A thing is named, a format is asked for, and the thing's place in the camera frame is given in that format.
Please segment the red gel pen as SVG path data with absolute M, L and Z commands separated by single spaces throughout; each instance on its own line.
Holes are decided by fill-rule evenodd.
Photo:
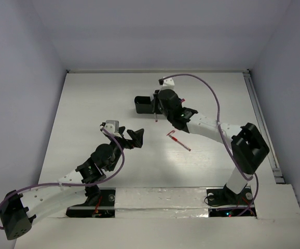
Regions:
M 186 146 L 185 144 L 183 144 L 182 142 L 180 142 L 176 137 L 174 137 L 174 136 L 170 136 L 171 137 L 171 139 L 173 140 L 173 141 L 175 141 L 176 143 L 178 143 L 180 146 L 182 146 L 184 149 L 186 149 L 186 150 L 188 150 L 188 151 L 191 151 L 191 149 L 188 147 L 188 146 Z

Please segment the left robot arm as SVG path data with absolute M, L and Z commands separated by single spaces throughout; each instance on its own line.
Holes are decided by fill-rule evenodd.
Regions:
M 100 131 L 109 143 L 100 144 L 90 157 L 55 182 L 27 186 L 8 192 L 0 203 L 0 230 L 7 240 L 15 240 L 40 220 L 74 205 L 97 205 L 99 184 L 109 181 L 106 172 L 117 175 L 125 164 L 126 149 L 141 148 L 144 129 L 119 127 L 112 120 Z

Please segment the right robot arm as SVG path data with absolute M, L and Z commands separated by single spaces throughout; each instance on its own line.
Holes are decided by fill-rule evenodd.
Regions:
M 237 202 L 242 191 L 269 154 L 269 147 L 257 126 L 244 126 L 219 122 L 198 111 L 183 107 L 182 100 L 171 89 L 157 94 L 159 108 L 174 128 L 186 133 L 201 135 L 222 143 L 236 165 L 224 185 L 223 198 L 228 203 Z

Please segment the black desk organizer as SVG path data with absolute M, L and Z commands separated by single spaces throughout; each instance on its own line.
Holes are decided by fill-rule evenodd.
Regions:
M 138 114 L 153 114 L 152 103 L 153 97 L 136 96 L 134 98 L 135 109 Z

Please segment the silver foil strip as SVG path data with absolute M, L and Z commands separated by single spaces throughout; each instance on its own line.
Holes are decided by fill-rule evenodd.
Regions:
M 207 218 L 206 188 L 118 188 L 116 218 Z

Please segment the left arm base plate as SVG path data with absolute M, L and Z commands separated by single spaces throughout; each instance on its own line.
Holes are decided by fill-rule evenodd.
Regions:
M 69 218 L 114 218 L 116 189 L 101 189 L 101 194 L 93 205 L 85 203 L 68 207 L 66 216 Z

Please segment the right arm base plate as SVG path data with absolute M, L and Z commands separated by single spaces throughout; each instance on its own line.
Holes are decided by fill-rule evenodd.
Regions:
M 209 207 L 209 217 L 256 217 L 252 200 L 250 187 L 245 187 L 238 195 L 226 188 L 210 188 L 204 203 Z

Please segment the aluminium side rail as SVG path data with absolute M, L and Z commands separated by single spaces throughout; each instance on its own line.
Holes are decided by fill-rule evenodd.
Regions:
M 261 133 L 262 137 L 264 138 L 265 142 L 267 143 L 269 150 L 270 150 L 270 152 L 268 154 L 268 161 L 271 166 L 271 170 L 274 175 L 275 182 L 276 182 L 276 184 L 286 184 L 284 176 L 283 176 L 282 171 L 279 166 L 279 162 L 278 162 L 268 129 L 267 129 L 267 125 L 266 125 L 264 115 L 261 110 L 260 103 L 258 101 L 258 97 L 256 95 L 256 91 L 255 91 L 254 84 L 253 84 L 252 77 L 251 77 L 251 72 L 249 70 L 243 72 L 243 77 L 244 77 L 246 87 L 247 87 L 247 90 L 248 90 L 248 93 L 249 93 L 249 96 L 251 99 L 251 103 L 253 106 L 253 110 L 254 110 L 254 113 L 256 116 L 256 120 L 257 120 L 257 124 L 259 126 L 260 133 Z

